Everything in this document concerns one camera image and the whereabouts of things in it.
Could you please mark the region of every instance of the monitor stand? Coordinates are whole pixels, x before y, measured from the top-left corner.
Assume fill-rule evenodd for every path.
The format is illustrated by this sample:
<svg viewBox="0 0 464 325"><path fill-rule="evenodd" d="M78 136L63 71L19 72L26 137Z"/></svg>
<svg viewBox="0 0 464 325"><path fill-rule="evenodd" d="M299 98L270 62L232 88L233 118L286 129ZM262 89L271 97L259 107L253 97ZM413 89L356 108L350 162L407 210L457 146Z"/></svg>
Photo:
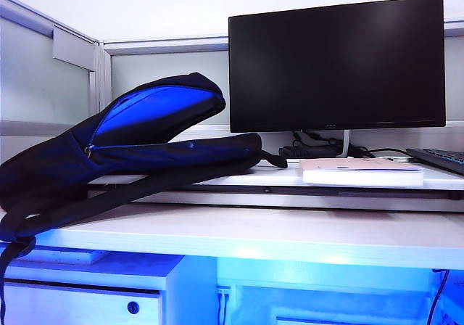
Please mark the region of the monitor stand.
<svg viewBox="0 0 464 325"><path fill-rule="evenodd" d="M347 158L348 157L348 146L349 146L349 129L343 131L343 150L340 155L337 155L337 158Z"/></svg>

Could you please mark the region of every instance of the book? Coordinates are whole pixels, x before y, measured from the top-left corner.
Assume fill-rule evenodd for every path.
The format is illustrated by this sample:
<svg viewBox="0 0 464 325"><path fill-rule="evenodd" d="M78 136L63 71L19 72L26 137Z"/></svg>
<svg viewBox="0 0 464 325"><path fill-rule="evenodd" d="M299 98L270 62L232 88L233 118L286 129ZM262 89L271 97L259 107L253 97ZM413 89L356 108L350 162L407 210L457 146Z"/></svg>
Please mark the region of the book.
<svg viewBox="0 0 464 325"><path fill-rule="evenodd" d="M321 186L421 187L423 169L384 158L301 160L303 182Z"/></svg>

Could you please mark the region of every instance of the computer monitor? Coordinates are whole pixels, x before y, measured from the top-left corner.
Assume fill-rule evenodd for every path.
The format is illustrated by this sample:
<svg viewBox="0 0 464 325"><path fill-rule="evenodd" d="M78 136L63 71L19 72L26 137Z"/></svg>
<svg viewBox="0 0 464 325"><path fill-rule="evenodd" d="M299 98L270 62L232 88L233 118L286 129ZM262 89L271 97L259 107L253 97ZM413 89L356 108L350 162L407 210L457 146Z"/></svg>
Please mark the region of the computer monitor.
<svg viewBox="0 0 464 325"><path fill-rule="evenodd" d="M229 18L231 131L443 126L443 0Z"/></svg>

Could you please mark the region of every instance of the zipper pull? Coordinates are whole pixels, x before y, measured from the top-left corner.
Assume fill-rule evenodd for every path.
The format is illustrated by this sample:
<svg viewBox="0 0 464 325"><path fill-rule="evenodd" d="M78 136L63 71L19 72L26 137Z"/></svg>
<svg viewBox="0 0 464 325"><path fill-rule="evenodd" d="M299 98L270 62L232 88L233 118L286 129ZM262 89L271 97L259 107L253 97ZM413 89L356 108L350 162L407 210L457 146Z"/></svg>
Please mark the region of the zipper pull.
<svg viewBox="0 0 464 325"><path fill-rule="evenodd" d="M84 153L86 154L87 158L90 158L93 148L94 148L94 146L93 146L92 144L89 144L89 145L84 149Z"/></svg>

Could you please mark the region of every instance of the black backpack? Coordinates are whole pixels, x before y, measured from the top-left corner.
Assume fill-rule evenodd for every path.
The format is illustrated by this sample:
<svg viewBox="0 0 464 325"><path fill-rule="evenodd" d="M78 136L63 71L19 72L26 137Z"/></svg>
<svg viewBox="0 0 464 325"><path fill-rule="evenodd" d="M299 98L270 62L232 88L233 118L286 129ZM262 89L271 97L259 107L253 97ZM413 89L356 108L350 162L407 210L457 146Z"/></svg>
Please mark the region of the black backpack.
<svg viewBox="0 0 464 325"><path fill-rule="evenodd" d="M219 87L199 73L163 78L0 165L7 212L0 239L9 242L0 257L1 323L5 271L34 248L36 234L177 186L243 173L261 159L286 168L285 159L261 150L256 133L168 143L224 107ZM87 183L110 173L147 177L87 198Z"/></svg>

